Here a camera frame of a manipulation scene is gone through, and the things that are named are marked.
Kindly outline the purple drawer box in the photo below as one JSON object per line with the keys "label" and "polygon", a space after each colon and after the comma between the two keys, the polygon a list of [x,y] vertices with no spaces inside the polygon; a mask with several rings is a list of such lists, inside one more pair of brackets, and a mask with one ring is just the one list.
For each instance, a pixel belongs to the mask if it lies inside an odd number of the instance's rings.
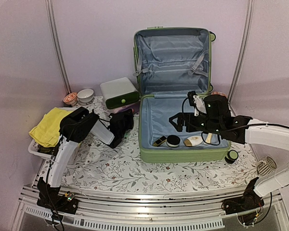
{"label": "purple drawer box", "polygon": [[131,109],[132,113],[135,114],[139,112],[139,107],[140,107],[140,103],[133,103],[133,104],[119,107],[119,108],[111,109],[110,112],[116,114],[116,113],[124,112],[124,111]]}

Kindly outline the white green drawer box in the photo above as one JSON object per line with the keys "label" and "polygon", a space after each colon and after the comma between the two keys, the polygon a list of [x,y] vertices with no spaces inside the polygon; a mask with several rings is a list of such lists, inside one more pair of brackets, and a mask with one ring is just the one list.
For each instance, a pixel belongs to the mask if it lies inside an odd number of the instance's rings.
{"label": "white green drawer box", "polygon": [[100,89],[107,109],[136,103],[140,97],[138,90],[127,77],[101,83]]}

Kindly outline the green hard-shell suitcase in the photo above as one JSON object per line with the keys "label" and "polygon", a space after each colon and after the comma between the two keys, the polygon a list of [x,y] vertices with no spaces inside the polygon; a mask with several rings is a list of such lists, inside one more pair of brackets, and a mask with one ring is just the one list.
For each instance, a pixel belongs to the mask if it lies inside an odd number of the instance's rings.
{"label": "green hard-shell suitcase", "polygon": [[[231,142],[212,134],[211,144],[205,143],[206,133],[177,132],[169,118],[181,111],[195,110],[186,101],[187,93],[195,91],[204,98],[211,86],[211,44],[216,36],[204,28],[154,28],[134,35],[134,62],[140,93],[139,148],[147,163],[184,163],[219,161],[226,157]],[[166,141],[152,146],[158,138],[176,135],[181,139],[176,148]],[[186,147],[184,140],[201,136],[203,143]]]}

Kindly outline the yellow garment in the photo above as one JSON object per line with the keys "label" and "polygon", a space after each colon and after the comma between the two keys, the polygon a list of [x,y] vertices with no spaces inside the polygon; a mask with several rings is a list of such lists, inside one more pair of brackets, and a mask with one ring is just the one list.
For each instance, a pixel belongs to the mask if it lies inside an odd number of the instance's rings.
{"label": "yellow garment", "polygon": [[30,137],[43,147],[55,147],[59,141],[61,120],[72,112],[57,107],[53,108],[29,132]]}

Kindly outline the white perforated plastic basket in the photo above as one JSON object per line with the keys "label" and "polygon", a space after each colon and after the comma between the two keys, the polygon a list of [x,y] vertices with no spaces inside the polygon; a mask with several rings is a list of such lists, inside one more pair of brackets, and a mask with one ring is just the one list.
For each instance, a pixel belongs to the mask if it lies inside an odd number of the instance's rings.
{"label": "white perforated plastic basket", "polygon": [[[75,109],[74,108],[60,108],[60,109],[64,109],[64,110],[67,110],[67,111],[74,111]],[[51,154],[52,154],[52,151],[54,151],[54,147],[50,147],[50,148],[46,148],[46,147],[43,147],[39,144],[37,144],[33,139],[28,147],[28,151],[31,153],[31,154],[34,154],[34,155],[37,155],[37,156],[40,156],[44,159],[47,159],[47,158],[50,158]]]}

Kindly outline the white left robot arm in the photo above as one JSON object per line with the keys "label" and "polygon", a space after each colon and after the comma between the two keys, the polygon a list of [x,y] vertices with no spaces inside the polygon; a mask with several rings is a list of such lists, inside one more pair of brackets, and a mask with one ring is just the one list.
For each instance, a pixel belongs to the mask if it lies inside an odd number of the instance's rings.
{"label": "white left robot arm", "polygon": [[64,117],[60,122],[59,139],[45,183],[50,188],[59,188],[64,169],[78,145],[91,133],[106,146],[114,149],[123,140],[127,131],[133,129],[133,110],[111,113],[109,125],[102,123],[94,111],[79,107]]}

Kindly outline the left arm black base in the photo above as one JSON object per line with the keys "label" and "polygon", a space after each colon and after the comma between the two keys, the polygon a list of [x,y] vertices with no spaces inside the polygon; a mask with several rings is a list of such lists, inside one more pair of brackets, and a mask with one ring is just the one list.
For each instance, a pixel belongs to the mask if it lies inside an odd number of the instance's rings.
{"label": "left arm black base", "polygon": [[49,186],[38,186],[39,198],[37,205],[52,211],[68,213],[75,215],[78,209],[79,200],[74,198],[67,192],[66,195],[59,195],[60,187],[50,188]]}

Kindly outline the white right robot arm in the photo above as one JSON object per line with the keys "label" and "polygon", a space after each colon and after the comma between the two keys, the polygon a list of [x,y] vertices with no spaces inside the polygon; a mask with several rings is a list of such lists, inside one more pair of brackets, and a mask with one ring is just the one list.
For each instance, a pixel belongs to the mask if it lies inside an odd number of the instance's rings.
{"label": "white right robot arm", "polygon": [[[205,111],[199,110],[199,96],[195,91],[187,94],[186,101],[194,107],[193,113],[181,111],[169,118],[174,128],[181,132],[201,131],[216,134],[219,138],[241,144],[258,144],[289,151],[289,127],[263,122],[250,116],[231,116],[225,96],[214,94],[203,99]],[[240,198],[244,210],[251,209],[258,202],[258,196],[289,185],[289,162],[267,176],[256,179],[253,191]]]}

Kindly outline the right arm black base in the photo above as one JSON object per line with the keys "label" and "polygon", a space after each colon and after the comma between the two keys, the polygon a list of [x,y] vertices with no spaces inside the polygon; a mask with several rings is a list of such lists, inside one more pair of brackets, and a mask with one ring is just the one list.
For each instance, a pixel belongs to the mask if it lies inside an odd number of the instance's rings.
{"label": "right arm black base", "polygon": [[261,196],[258,196],[254,191],[255,183],[259,177],[252,179],[245,188],[243,195],[222,201],[221,209],[227,215],[245,212],[264,206],[264,201]]}

